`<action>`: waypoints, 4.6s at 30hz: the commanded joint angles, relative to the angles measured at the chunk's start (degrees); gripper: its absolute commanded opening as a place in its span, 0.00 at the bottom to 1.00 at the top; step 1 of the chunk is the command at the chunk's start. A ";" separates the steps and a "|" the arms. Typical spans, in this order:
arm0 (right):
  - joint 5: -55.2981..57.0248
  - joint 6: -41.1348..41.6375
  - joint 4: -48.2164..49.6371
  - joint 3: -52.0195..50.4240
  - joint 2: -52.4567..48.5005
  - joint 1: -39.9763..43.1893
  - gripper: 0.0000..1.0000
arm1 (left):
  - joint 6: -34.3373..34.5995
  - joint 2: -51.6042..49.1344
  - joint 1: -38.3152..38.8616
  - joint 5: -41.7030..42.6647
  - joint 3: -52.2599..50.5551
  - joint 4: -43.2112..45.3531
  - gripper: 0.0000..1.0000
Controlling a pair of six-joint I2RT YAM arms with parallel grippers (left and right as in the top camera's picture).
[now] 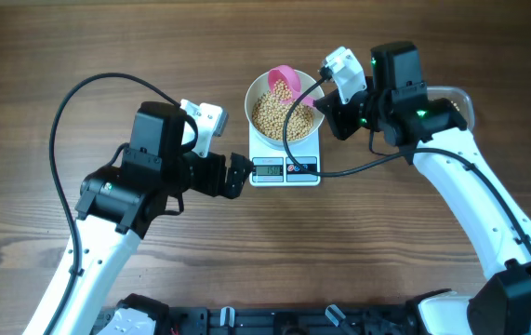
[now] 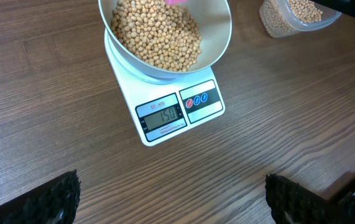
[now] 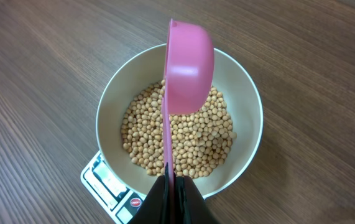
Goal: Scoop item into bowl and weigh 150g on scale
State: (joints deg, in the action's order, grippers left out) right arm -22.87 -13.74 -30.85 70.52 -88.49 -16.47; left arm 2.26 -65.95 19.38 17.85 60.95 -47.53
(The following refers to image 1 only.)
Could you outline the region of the pink plastic measuring scoop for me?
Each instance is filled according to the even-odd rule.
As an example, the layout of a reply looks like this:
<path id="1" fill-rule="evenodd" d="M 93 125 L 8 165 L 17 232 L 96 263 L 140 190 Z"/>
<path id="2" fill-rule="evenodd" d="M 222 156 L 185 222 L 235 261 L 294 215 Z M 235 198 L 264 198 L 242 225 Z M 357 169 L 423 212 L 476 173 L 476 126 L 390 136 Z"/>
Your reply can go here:
<path id="1" fill-rule="evenodd" d="M 274 83 L 279 79 L 284 80 L 293 93 L 292 101 L 282 104 L 291 105 L 303 93 L 299 74 L 288 65 L 279 65 L 270 69 L 267 74 L 267 83 L 271 93 L 273 91 Z"/>

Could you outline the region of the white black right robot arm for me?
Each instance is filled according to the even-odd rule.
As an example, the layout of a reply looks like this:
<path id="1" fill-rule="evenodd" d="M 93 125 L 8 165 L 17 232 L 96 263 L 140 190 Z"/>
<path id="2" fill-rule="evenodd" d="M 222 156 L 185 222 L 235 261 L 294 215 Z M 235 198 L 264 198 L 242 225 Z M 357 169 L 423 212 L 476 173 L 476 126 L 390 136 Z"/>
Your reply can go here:
<path id="1" fill-rule="evenodd" d="M 531 221 L 483 159 L 466 119 L 446 98 L 431 98 L 417 48 L 393 42 L 371 51 L 372 75 L 346 47 L 320 74 L 336 89 L 318 100 L 334 136 L 366 128 L 438 191 L 471 241 L 485 276 L 473 296 L 452 290 L 414 305 L 427 334 L 531 334 Z"/>

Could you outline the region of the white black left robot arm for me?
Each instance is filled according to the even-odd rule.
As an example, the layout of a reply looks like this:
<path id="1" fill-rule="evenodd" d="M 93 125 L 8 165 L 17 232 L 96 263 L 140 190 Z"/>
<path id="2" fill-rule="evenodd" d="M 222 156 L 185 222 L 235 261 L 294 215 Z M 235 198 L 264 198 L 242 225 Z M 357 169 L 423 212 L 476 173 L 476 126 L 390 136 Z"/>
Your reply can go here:
<path id="1" fill-rule="evenodd" d="M 252 163 L 210 152 L 228 119 L 219 106 L 145 101 L 129 142 L 82 182 L 67 247 L 25 331 L 87 334 L 128 259 L 152 221 L 178 216 L 188 190 L 234 199 Z"/>

